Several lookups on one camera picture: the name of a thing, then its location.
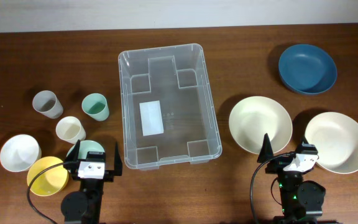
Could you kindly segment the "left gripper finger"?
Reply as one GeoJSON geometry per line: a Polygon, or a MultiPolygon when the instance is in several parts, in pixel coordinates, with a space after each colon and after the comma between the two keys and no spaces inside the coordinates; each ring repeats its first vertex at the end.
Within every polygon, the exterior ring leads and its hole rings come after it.
{"type": "Polygon", "coordinates": [[[80,150],[80,140],[77,140],[73,149],[68,153],[68,162],[76,162],[78,160],[79,150],[80,150]]]}
{"type": "Polygon", "coordinates": [[[115,144],[114,150],[114,175],[121,176],[122,175],[122,160],[119,154],[118,143],[115,144]]]}

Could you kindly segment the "beige bowl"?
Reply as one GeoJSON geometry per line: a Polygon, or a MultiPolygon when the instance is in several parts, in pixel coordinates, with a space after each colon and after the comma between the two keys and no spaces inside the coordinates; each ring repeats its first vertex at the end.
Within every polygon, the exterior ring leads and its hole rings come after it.
{"type": "Polygon", "coordinates": [[[293,125],[287,110],[264,96],[250,96],[239,101],[229,115],[229,130],[245,151],[259,154],[267,134],[274,153],[290,142],[293,125]]]}

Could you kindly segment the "cream white bowl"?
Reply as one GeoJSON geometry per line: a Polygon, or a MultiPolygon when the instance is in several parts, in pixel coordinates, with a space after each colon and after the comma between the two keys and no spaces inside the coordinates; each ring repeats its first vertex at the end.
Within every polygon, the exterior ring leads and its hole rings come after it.
{"type": "Polygon", "coordinates": [[[318,151],[317,164],[336,174],[358,171],[358,122],[337,112],[320,113],[306,126],[304,137],[318,151]]]}

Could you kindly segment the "mint green cup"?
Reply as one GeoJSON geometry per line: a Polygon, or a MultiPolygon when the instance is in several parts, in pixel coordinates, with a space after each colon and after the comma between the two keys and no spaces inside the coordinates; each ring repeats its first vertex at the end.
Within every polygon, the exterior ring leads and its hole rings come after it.
{"type": "Polygon", "coordinates": [[[109,117],[107,99],[100,93],[86,96],[81,103],[82,110],[96,121],[105,121],[109,117]]]}

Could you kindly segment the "dark blue bowl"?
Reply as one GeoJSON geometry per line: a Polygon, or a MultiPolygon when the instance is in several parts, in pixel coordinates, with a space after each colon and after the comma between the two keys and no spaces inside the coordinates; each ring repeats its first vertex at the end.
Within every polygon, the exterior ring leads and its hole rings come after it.
{"type": "Polygon", "coordinates": [[[278,61],[283,84],[302,95],[318,95],[331,89],[337,80],[337,67],[323,49],[310,44],[287,48],[278,61]]]}

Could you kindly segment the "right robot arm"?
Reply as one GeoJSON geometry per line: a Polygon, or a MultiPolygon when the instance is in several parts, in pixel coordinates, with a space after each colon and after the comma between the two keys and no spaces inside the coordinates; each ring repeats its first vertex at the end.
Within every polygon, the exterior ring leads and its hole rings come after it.
{"type": "Polygon", "coordinates": [[[326,189],[318,183],[303,180],[313,170],[318,160],[318,150],[303,139],[295,151],[275,156],[268,134],[264,134],[257,162],[259,168],[267,166],[267,174],[275,174],[279,184],[282,216],[273,218],[274,223],[316,223],[323,214],[322,206],[326,189]]]}

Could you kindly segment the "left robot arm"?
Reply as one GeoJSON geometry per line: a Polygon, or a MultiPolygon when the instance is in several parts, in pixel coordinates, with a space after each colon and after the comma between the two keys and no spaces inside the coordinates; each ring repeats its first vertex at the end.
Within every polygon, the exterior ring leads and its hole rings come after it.
{"type": "Polygon", "coordinates": [[[99,223],[104,184],[122,175],[118,145],[114,149],[114,169],[108,170],[105,152],[89,151],[81,159],[82,144],[78,140],[64,160],[63,167],[80,182],[80,189],[66,195],[61,203],[65,223],[99,223]]]}

